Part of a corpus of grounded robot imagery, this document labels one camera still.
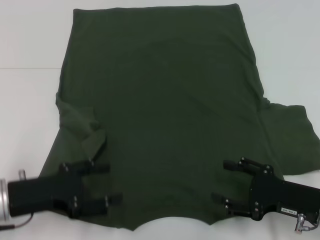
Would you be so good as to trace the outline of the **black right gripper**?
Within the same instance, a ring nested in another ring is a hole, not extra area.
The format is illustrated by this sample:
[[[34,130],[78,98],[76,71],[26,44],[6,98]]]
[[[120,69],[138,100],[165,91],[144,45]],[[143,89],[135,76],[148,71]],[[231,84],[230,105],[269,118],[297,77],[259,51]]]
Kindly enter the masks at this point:
[[[308,222],[317,222],[320,216],[320,190],[318,188],[281,180],[271,174],[271,166],[246,157],[238,162],[223,161],[223,168],[254,176],[249,191],[249,202],[233,200],[212,192],[211,199],[224,206],[228,216],[251,217],[255,221],[271,212],[291,217],[303,214]]]

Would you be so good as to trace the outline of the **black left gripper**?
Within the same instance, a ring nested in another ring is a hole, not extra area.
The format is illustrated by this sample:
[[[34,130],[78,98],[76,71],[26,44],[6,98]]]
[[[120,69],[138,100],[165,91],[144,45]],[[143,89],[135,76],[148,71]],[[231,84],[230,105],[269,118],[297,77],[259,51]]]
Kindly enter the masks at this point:
[[[108,163],[84,160],[63,165],[50,176],[10,181],[7,184],[8,209],[11,217],[43,211],[58,211],[72,219],[106,215],[111,206],[123,201],[123,194],[106,195],[97,199],[83,199],[81,176],[110,172]]]

